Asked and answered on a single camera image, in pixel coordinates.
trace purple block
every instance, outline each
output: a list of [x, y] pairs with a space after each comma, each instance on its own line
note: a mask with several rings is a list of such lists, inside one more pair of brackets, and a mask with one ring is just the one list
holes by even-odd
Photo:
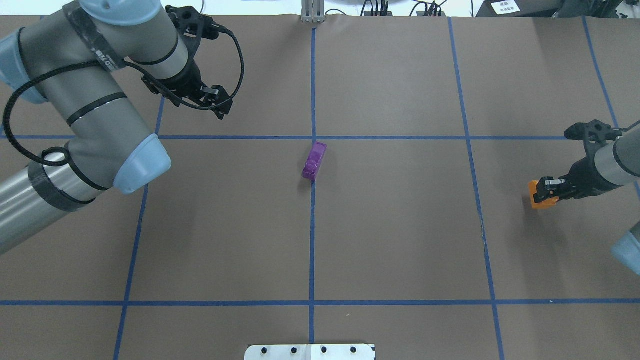
[[305, 163], [305, 169], [302, 170], [302, 177], [311, 181], [316, 180], [318, 171], [320, 171], [320, 165], [322, 165], [322, 158], [325, 151], [326, 144], [321, 142], [316, 142], [314, 144], [313, 148], [311, 148], [311, 152], [309, 153], [309, 157], [307, 158], [307, 162]]

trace blue joint cap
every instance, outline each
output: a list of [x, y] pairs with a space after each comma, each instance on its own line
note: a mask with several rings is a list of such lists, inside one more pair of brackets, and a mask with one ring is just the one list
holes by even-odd
[[171, 158], [158, 136], [151, 134], [129, 155], [113, 180], [113, 186], [129, 195], [170, 168]]
[[80, 0], [93, 18], [116, 26], [143, 24], [162, 10], [160, 0]]
[[[20, 30], [18, 29], [0, 40], [0, 81], [9, 85], [13, 91], [18, 90], [20, 86], [31, 80], [20, 55], [19, 37]], [[30, 88], [20, 98], [33, 104], [47, 102], [47, 99], [36, 88]]]
[[640, 275], [640, 242], [632, 233], [627, 232], [622, 239], [618, 240], [611, 247], [611, 254], [637, 275]]

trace robotic arm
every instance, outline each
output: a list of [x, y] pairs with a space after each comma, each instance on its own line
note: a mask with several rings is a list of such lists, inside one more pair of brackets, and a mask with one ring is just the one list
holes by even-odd
[[[640, 179], [640, 128], [635, 128], [638, 124], [618, 129], [594, 120], [569, 127], [564, 137], [582, 141], [586, 157], [574, 163], [565, 176], [542, 177], [529, 183], [533, 208], [545, 209], [560, 200], [598, 196]], [[612, 248], [612, 253], [640, 275], [638, 239], [640, 223]]]
[[[194, 61], [201, 39], [216, 39], [221, 32], [233, 38], [241, 60], [232, 95], [222, 86], [206, 86]], [[219, 119], [229, 113], [244, 75], [231, 31], [192, 7], [163, 11], [160, 0], [73, 1], [0, 40], [0, 64], [0, 80], [16, 90], [4, 111], [4, 131], [31, 160], [0, 183], [0, 254], [112, 186], [132, 193], [171, 167], [157, 135], [110, 72], [133, 67], [153, 93], [176, 106], [212, 110]], [[76, 137], [41, 156], [27, 151], [9, 122], [20, 96], [50, 101]]]

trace orange object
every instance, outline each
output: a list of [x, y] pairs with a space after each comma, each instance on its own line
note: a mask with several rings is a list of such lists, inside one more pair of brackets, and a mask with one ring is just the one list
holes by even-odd
[[551, 199], [547, 199], [544, 200], [543, 202], [536, 204], [536, 202], [533, 200], [533, 194], [538, 192], [538, 189], [536, 189], [536, 186], [538, 185], [539, 181], [534, 180], [531, 181], [529, 183], [529, 198], [531, 199], [531, 208], [536, 209], [536, 210], [542, 210], [542, 209], [548, 209], [548, 208], [552, 208], [554, 207], [558, 201], [560, 201], [559, 197], [552, 197]]

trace white bracket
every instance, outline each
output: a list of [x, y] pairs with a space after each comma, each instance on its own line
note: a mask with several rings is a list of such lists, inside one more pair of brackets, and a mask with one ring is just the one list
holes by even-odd
[[302, 22], [324, 22], [324, 0], [302, 0]]
[[244, 360], [376, 360], [376, 346], [334, 345], [254, 345], [246, 349]]

